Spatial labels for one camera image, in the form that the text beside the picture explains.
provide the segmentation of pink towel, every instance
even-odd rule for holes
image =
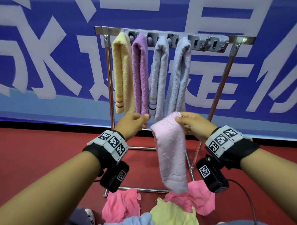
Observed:
[[[151,126],[159,158],[163,184],[177,194],[188,191],[185,150],[186,139],[183,127],[175,121],[181,116],[173,112]]]
[[[140,34],[132,44],[133,86],[135,110],[142,115],[148,113],[149,105],[149,66],[148,42]]]
[[[173,202],[185,212],[192,213],[192,206],[200,215],[207,216],[214,210],[214,193],[210,192],[202,180],[192,181],[187,193],[175,194],[169,192],[164,202]]]
[[[136,189],[116,191],[108,193],[107,202],[102,209],[102,218],[107,223],[121,223],[131,216],[140,216],[140,205],[137,200],[141,199]]]

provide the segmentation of clothes rack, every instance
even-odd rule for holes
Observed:
[[[114,27],[106,27],[106,26],[95,26],[95,34],[103,35],[104,39],[104,47],[106,54],[106,64],[107,64],[107,79],[108,79],[108,93],[109,93],[109,106],[110,106],[110,121],[111,121],[111,129],[115,127],[115,119],[114,119],[114,102],[113,102],[113,82],[112,82],[112,68],[111,68],[111,43],[110,36],[117,36],[120,32],[126,33],[130,41],[133,40],[140,34],[145,34],[149,40],[148,45],[150,47],[155,47],[155,44],[158,40],[159,36],[167,35],[168,40],[170,41],[170,48],[176,48],[176,45],[180,38],[188,37],[191,42],[191,49],[197,51],[212,51],[223,53],[225,52],[228,44],[232,44],[229,59],[225,66],[220,84],[218,86],[216,95],[214,97],[214,101],[211,105],[210,113],[208,115],[208,120],[211,121],[214,115],[215,109],[219,102],[220,96],[222,94],[224,85],[226,83],[227,77],[229,75],[230,69],[232,67],[234,58],[239,50],[241,45],[253,45],[256,37],[248,37],[241,35],[217,35],[217,34],[188,34],[183,32],[170,32],[170,31],[152,31],[152,30],[139,30],[139,29],[127,29],[127,28],[114,28]],[[202,142],[199,142],[199,145],[196,149],[194,160],[191,163],[189,159],[189,155],[187,150],[186,153],[186,161],[189,167],[189,172],[192,181],[195,181],[193,175],[193,168],[195,166],[199,150],[201,149]],[[148,150],[155,151],[156,148],[147,148],[147,147],[129,147],[129,149],[133,150]],[[127,190],[134,187],[120,187],[119,190]],[[168,193],[169,190],[164,189],[149,189],[149,188],[135,188],[140,192],[149,192],[149,193]],[[105,190],[104,197],[107,197],[108,190]]]

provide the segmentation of black cable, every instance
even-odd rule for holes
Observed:
[[[247,193],[247,191],[244,189],[244,187],[243,187],[240,183],[238,183],[238,182],[235,181],[235,180],[231,180],[231,179],[227,179],[227,180],[228,180],[228,181],[231,181],[231,182],[233,182],[233,183],[235,183],[235,184],[237,184],[237,185],[238,185],[239,187],[241,187],[241,189],[244,191],[244,193],[246,194],[246,196],[247,196],[247,198],[248,198],[248,200],[249,200],[249,203],[251,204],[251,207],[252,207],[253,216],[254,216],[254,223],[255,223],[255,225],[257,225],[258,222],[257,222],[257,217],[256,217],[255,207],[254,207],[254,204],[253,204],[253,202],[252,202],[251,197],[249,196],[249,194]]]

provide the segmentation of yellow towel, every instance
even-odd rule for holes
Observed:
[[[121,32],[112,43],[116,113],[135,112],[132,52],[129,37]]]
[[[180,206],[158,198],[157,205],[150,211],[151,219],[155,225],[199,225],[196,210],[193,206],[192,209],[192,213],[187,213]]]

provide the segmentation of red floor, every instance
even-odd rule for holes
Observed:
[[[0,128],[0,206],[47,172],[80,153],[85,144],[96,136]],[[144,137],[135,137],[128,144],[154,147],[153,139]],[[187,141],[191,160],[197,145],[197,141]],[[294,148],[263,148],[297,163],[297,150]],[[206,150],[201,151],[200,158],[205,154]],[[155,151],[129,150],[124,161],[129,164],[130,171],[123,186],[164,188]],[[245,187],[253,200],[259,221],[269,225],[294,224],[242,171],[223,169],[223,174]],[[201,179],[197,171],[195,177],[197,180]],[[97,219],[100,218],[106,202],[103,193],[104,189],[98,183],[94,183],[80,203],[81,206],[94,210]],[[151,193],[142,193],[141,196],[142,213],[149,212],[156,205],[157,197],[164,197],[163,194]],[[231,183],[228,190],[216,195],[216,210],[207,217],[198,215],[197,218],[200,225],[215,224],[218,221],[252,220],[252,211],[243,191]]]

